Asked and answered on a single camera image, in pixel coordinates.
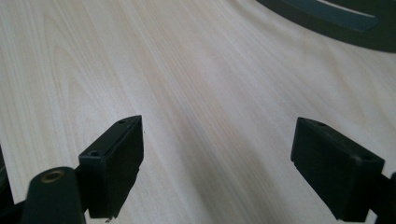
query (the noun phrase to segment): light wood grain surface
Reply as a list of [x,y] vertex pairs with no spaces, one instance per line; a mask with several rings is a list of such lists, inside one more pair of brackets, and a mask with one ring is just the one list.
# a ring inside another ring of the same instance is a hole
[[145,159],[111,223],[337,223],[290,161],[296,119],[369,148],[390,176],[395,111],[395,54],[254,0],[0,1],[0,144],[16,202],[140,114]]

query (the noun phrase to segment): dark curved object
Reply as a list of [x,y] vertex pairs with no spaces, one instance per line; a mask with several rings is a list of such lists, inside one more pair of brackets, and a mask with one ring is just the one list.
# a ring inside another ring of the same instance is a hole
[[257,0],[277,14],[328,37],[396,52],[396,1]]

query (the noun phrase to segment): screw hole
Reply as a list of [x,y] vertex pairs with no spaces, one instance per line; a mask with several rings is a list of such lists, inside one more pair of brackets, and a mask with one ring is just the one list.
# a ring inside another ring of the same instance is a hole
[[96,151],[96,150],[90,152],[90,156],[96,157],[96,156],[99,156],[99,155],[100,155],[99,152]]
[[52,182],[57,181],[59,178],[61,178],[64,175],[64,171],[62,170],[56,170],[56,171],[52,171],[48,174],[45,174],[42,178],[41,178],[41,182],[49,184]]

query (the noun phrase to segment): black metal arm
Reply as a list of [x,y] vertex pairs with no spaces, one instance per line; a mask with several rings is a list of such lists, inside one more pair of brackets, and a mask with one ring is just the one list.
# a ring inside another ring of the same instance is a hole
[[385,161],[326,124],[298,118],[291,160],[337,219],[396,223],[396,174],[381,175]]
[[143,161],[141,116],[113,124],[79,156],[79,167],[57,167],[32,179],[24,202],[0,214],[0,223],[85,223],[117,217]]

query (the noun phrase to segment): table surface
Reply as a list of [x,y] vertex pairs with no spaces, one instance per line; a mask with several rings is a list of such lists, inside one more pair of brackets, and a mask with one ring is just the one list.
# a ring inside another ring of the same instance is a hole
[[298,117],[396,171],[396,55],[254,0],[1,0],[0,78],[16,202],[134,115],[145,159],[111,223],[337,223],[290,161]]

